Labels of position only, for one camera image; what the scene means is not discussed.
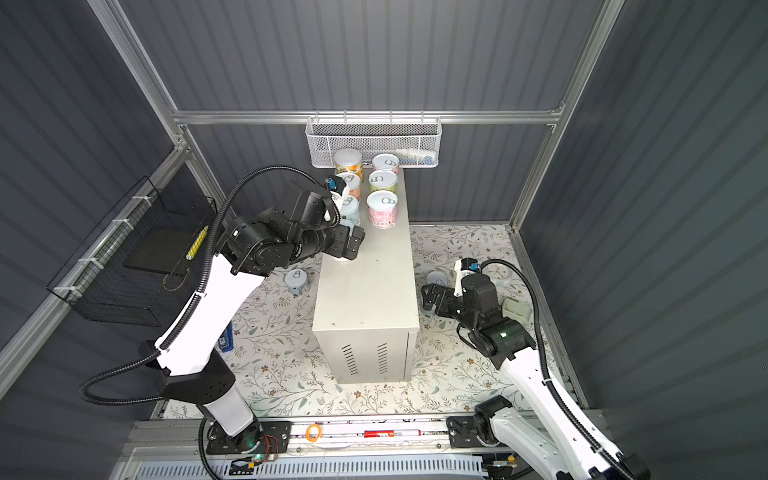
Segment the peach label food can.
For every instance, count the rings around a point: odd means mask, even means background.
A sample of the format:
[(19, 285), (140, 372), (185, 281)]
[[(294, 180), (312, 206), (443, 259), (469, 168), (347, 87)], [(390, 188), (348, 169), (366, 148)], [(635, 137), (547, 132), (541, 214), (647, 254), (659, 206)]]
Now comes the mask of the peach label food can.
[(357, 174), (350, 172), (339, 173), (338, 176), (343, 179), (348, 187), (349, 195), (360, 200), (361, 198), (361, 179)]

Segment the green label food can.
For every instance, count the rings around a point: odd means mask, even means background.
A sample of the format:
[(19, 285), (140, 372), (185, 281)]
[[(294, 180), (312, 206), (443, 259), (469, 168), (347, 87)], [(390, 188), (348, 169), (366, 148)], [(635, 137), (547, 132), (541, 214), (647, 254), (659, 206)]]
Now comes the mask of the green label food can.
[(390, 170), (375, 170), (368, 177), (370, 191), (397, 191), (398, 175)]

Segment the orange yellow label can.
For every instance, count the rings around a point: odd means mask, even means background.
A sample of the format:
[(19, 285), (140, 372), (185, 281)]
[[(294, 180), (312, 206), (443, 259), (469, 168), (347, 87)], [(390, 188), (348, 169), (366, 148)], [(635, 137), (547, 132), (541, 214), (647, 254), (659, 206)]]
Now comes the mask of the orange yellow label can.
[(351, 173), (362, 177), (363, 156), (359, 150), (354, 148), (339, 149), (333, 154), (333, 162), (337, 175)]

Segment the pink label food can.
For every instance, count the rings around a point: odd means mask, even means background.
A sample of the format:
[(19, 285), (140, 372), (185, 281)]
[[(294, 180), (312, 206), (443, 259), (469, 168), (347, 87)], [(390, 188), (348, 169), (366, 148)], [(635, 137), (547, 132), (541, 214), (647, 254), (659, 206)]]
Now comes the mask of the pink label food can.
[(390, 171), (397, 175), (400, 169), (400, 160), (394, 154), (380, 153), (373, 157), (371, 165), (375, 171)]

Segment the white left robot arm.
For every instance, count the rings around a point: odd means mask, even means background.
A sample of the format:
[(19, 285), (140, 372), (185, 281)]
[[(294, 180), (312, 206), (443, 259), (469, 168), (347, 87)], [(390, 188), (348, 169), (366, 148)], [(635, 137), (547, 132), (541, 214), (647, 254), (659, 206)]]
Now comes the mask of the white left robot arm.
[(102, 406), (136, 404), (134, 398), (107, 398), (94, 385), (149, 366), (161, 373), (162, 399), (191, 403), (207, 424), (222, 430), (243, 453), (276, 448), (235, 385), (235, 375), (216, 350), (233, 316), (276, 268), (287, 268), (318, 254), (354, 260), (365, 238), (358, 226), (343, 224), (340, 209), (350, 187), (337, 175), (324, 181), (296, 169), (277, 205), (256, 216), (225, 222), (217, 214), (202, 247), (202, 273), (177, 319), (143, 357), (86, 380), (78, 390), (84, 401)]

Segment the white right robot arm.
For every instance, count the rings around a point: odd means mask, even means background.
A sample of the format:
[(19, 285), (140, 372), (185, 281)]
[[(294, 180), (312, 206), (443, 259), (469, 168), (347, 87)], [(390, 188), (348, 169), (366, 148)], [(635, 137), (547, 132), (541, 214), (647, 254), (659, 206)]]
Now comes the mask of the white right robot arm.
[(421, 288), (425, 310), (457, 323), (463, 343), (488, 359), (522, 393), (540, 428), (521, 418), (513, 403), (494, 396), (474, 409), (473, 425), (457, 428), (486, 447), (505, 446), (544, 479), (648, 479), (651, 472), (636, 454), (626, 454), (592, 422), (551, 376), (540, 322), (532, 302), (533, 329), (506, 315), (496, 287), (484, 270), (491, 260), (458, 260), (454, 287), (429, 283)]

